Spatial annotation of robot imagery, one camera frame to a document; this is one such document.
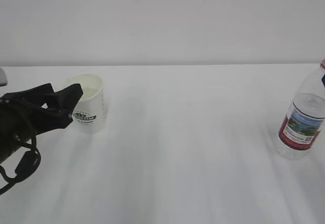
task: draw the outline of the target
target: black cable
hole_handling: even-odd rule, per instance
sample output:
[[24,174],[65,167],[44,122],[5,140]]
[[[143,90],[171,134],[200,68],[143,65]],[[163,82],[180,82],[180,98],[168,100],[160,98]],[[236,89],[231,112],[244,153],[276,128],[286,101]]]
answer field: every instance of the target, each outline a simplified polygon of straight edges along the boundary
[[11,189],[16,183],[22,182],[28,177],[30,177],[38,168],[41,163],[41,154],[37,149],[37,141],[36,141],[36,132],[31,125],[29,119],[21,113],[16,107],[9,104],[9,101],[0,101],[0,106],[4,106],[22,119],[25,122],[27,129],[29,131],[29,136],[31,138],[31,144],[27,144],[25,142],[21,142],[19,139],[16,139],[16,143],[21,146],[28,148],[30,151],[27,151],[22,159],[20,160],[15,172],[16,177],[11,178],[6,174],[5,169],[0,166],[0,174],[4,178],[4,180],[8,183],[4,187],[0,188],[0,195],[7,192]]

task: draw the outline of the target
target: cup rim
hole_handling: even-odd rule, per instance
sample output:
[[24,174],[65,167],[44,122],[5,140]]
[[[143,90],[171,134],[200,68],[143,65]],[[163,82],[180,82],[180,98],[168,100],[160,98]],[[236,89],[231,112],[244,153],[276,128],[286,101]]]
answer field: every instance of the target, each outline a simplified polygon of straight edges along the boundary
[[70,85],[72,85],[72,84],[76,84],[76,83],[67,83],[67,80],[69,80],[69,79],[73,79],[73,78],[77,78],[77,77],[82,77],[82,76],[89,76],[89,75],[91,75],[91,76],[93,76],[93,77],[96,77],[96,78],[99,78],[99,80],[100,80],[100,82],[101,82],[101,86],[100,86],[100,88],[98,89],[98,91],[96,92],[96,94],[94,94],[93,96],[91,96],[91,97],[89,97],[89,98],[86,98],[86,99],[84,99],[84,100],[80,99],[79,102],[89,101],[89,100],[93,99],[95,96],[97,96],[97,95],[101,92],[101,90],[103,89],[103,80],[102,80],[102,78],[101,78],[99,75],[94,74],[94,73],[81,73],[81,74],[77,74],[77,75],[75,75],[75,76],[72,76],[72,77],[68,77],[68,78],[66,78],[66,81],[65,81],[65,83],[64,83],[64,88],[66,88],[66,87],[68,87],[68,86],[70,86]]

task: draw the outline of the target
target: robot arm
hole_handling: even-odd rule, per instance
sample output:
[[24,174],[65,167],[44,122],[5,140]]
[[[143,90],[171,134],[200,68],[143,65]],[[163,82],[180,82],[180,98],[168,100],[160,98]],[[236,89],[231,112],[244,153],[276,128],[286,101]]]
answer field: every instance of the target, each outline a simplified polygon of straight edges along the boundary
[[[0,69],[0,86],[6,84],[7,79]],[[28,149],[15,170],[16,177],[8,177],[0,166],[0,174],[8,182],[0,188],[0,195],[35,172],[41,161],[36,135],[65,129],[73,121],[72,112],[82,94],[80,84],[54,92],[48,83],[0,98],[0,164],[20,147]]]

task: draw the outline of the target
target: white wall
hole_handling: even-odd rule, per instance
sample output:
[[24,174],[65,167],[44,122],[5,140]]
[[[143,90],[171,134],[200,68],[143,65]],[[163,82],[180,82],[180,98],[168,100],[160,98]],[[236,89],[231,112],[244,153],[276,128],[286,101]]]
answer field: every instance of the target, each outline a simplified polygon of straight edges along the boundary
[[0,65],[320,62],[325,0],[0,0]]

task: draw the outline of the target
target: bottle cap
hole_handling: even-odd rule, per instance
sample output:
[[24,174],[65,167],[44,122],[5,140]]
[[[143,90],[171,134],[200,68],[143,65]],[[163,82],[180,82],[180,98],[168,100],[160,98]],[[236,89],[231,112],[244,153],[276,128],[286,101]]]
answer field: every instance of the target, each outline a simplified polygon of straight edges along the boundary
[[320,66],[325,69],[325,59],[321,62]]

